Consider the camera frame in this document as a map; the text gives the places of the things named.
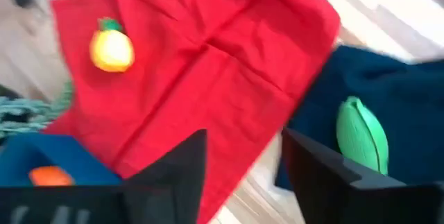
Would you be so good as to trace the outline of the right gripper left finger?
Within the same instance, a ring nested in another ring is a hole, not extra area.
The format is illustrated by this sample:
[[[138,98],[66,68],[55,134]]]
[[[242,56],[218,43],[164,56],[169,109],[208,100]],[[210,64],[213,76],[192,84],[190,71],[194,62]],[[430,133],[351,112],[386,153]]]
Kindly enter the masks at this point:
[[[207,133],[119,184],[0,187],[0,224],[197,224]]]

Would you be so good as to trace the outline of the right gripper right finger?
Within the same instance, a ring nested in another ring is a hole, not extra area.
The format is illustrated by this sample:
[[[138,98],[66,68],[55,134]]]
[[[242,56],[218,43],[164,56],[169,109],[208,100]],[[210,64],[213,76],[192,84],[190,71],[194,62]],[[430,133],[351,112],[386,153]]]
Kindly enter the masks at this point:
[[[282,157],[306,224],[444,224],[444,184],[407,185],[284,129]]]

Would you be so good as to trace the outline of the green toy pea pod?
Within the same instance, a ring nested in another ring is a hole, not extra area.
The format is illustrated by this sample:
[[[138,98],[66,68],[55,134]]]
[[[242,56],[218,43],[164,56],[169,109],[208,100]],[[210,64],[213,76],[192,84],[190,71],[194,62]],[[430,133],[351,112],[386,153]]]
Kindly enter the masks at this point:
[[[339,106],[336,139],[344,157],[382,175],[389,174],[389,145],[377,117],[355,96]]]

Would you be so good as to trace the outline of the orange toy carrot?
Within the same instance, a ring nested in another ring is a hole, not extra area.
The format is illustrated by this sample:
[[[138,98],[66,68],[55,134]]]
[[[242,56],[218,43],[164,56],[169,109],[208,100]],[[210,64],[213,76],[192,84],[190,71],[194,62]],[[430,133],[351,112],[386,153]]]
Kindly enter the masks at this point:
[[[41,166],[32,169],[28,176],[35,186],[72,186],[74,179],[59,166]]]

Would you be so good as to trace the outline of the yellow toy pepper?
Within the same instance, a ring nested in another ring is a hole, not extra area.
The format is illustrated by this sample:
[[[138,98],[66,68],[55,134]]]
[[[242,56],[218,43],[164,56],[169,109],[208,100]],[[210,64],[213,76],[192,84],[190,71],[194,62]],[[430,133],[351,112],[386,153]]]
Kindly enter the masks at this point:
[[[89,45],[91,61],[106,72],[125,72],[135,59],[133,43],[117,20],[100,18],[98,25]]]

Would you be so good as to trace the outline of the teal plastic tupperware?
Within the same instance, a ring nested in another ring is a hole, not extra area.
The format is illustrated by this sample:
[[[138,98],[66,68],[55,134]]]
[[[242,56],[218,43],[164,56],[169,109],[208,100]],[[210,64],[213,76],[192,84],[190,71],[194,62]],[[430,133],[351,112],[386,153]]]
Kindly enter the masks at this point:
[[[9,137],[0,150],[0,187],[35,186],[28,173],[41,166],[59,166],[74,179],[72,186],[121,182],[73,137],[30,132]]]

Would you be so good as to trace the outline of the navy blue cloth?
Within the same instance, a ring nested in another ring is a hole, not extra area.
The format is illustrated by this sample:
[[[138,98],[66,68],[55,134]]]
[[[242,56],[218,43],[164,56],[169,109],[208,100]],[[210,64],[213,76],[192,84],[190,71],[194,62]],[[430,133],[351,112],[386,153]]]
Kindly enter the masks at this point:
[[[365,189],[444,186],[444,60],[407,64],[388,55],[340,46],[309,87],[288,127],[337,151],[340,104],[357,97],[388,139],[388,177]]]

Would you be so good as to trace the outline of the red cloth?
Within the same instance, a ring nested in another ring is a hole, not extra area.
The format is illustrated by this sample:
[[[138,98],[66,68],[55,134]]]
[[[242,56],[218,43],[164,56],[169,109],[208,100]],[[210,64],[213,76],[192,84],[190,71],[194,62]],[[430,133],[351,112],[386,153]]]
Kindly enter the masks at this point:
[[[340,18],[327,0],[53,0],[74,101],[48,132],[73,136],[123,178],[207,131],[207,224],[325,64]],[[98,19],[133,43],[121,73],[95,67]]]

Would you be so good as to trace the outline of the potted succulent plant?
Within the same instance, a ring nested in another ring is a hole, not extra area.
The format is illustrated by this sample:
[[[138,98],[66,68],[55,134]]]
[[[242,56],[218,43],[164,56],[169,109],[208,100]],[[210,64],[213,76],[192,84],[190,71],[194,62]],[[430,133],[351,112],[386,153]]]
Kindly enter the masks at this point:
[[[24,98],[0,85],[0,144],[19,133],[43,130],[69,108],[73,97],[71,81],[51,102]]]

